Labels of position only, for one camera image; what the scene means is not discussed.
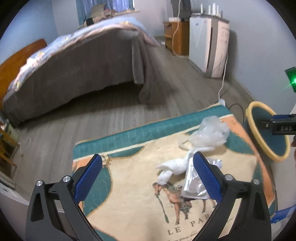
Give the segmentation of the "operator right hand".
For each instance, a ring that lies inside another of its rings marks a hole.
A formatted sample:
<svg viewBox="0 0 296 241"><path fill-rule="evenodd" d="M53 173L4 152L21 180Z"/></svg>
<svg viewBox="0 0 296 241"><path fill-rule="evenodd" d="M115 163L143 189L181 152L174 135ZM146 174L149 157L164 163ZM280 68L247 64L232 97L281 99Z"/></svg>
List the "operator right hand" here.
<svg viewBox="0 0 296 241"><path fill-rule="evenodd" d="M293 140L290 146L293 148L293 157L296 162L296 136L293 137Z"/></svg>

